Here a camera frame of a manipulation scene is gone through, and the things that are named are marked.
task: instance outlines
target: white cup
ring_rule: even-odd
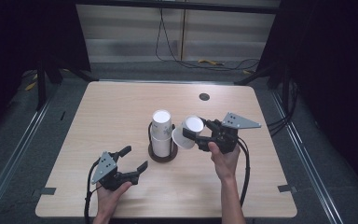
[[[158,157],[167,157],[171,152],[171,138],[166,140],[158,140],[153,135],[152,138],[152,147],[153,152]]]
[[[190,131],[196,133],[196,136],[199,136],[203,130],[203,127],[204,124],[202,119],[194,115],[188,116],[179,127],[173,130],[172,140],[177,146],[181,148],[191,149],[196,144],[196,142],[184,137],[183,129],[189,129]]]
[[[157,110],[153,113],[152,135],[157,140],[167,140],[172,135],[171,114],[167,110]]]

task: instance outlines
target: wooden table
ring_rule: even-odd
[[[201,93],[210,95],[208,101]],[[148,160],[139,184],[120,199],[115,217],[221,217],[220,181],[210,152],[195,145],[179,149],[167,163],[150,159],[147,126],[153,112],[166,109],[178,125],[188,115],[222,120],[227,112],[261,123],[258,129],[239,130],[250,151],[251,176],[243,212],[246,217],[293,217],[296,206],[269,136],[255,92],[250,87],[210,84],[91,82],[87,87],[46,188],[36,207],[40,217],[83,217],[87,178],[103,151],[132,146],[118,160],[120,172],[134,171]],[[210,136],[205,128],[201,135]],[[244,179],[245,156],[237,167],[238,189]],[[97,212],[96,193],[89,214]]]

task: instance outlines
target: human hand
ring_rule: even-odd
[[[110,218],[115,213],[118,200],[132,186],[131,182],[125,182],[117,190],[105,189],[97,182],[98,194],[98,213],[94,218],[93,224],[109,223]]]
[[[235,146],[232,152],[222,154],[220,148],[215,142],[209,142],[208,148],[212,152],[211,160],[214,162],[214,169],[221,181],[235,178],[238,157],[240,156],[240,147]]]

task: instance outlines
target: gray floor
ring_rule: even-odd
[[[233,67],[237,64],[227,63],[227,66]],[[189,69],[174,62],[93,63],[91,68],[91,75],[97,78],[131,81],[163,80],[231,84],[247,76],[241,70],[215,72]],[[49,219],[37,217],[34,213],[39,199],[37,192],[48,180],[88,84],[70,73],[65,72],[63,76],[64,80],[60,86],[57,86],[54,94],[56,86],[48,84],[51,101],[0,198],[0,223],[83,222],[82,217]],[[35,115],[37,89],[24,90],[29,79],[23,80],[6,114],[0,120],[0,174]],[[267,80],[267,77],[262,77],[251,82],[249,86],[255,89],[266,122],[271,123],[281,117],[274,97],[267,89]],[[286,129],[282,129],[272,139],[287,181],[296,189],[292,193],[298,210],[297,215],[293,218],[247,217],[248,223],[358,223],[358,178],[317,128],[301,97],[297,101],[293,122],[303,140],[303,147],[309,153],[341,220],[329,219],[290,135]],[[218,219],[117,219],[114,221],[115,223],[219,223]]]

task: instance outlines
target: white wall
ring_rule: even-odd
[[[261,7],[277,7],[280,3],[279,0],[194,2]],[[78,5],[77,11],[91,63],[158,61],[155,52],[160,13],[157,8]],[[240,61],[261,56],[274,16],[163,9],[163,19],[177,59]],[[163,30],[158,55],[172,58]]]

